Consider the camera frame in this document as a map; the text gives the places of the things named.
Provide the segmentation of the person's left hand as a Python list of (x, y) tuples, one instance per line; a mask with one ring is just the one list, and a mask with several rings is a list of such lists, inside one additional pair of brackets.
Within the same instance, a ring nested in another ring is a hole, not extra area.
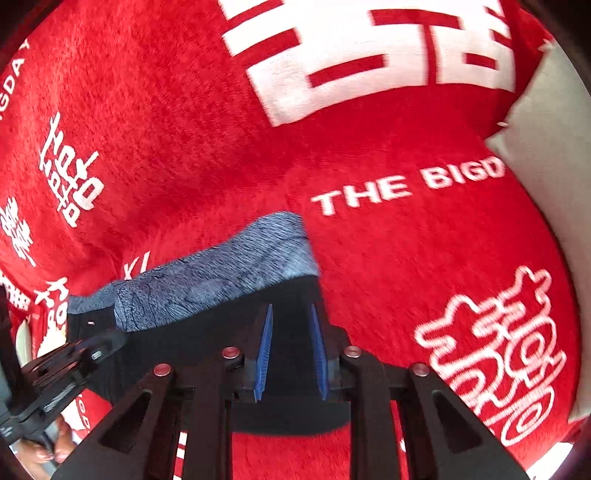
[(63, 463), (77, 446), (72, 430), (62, 416), (56, 419), (55, 424), (58, 427), (58, 436), (53, 449), (47, 450), (28, 440), (21, 440), (17, 446), (16, 457), (32, 479), (49, 480), (50, 475), (44, 466), (52, 460), (58, 464)]

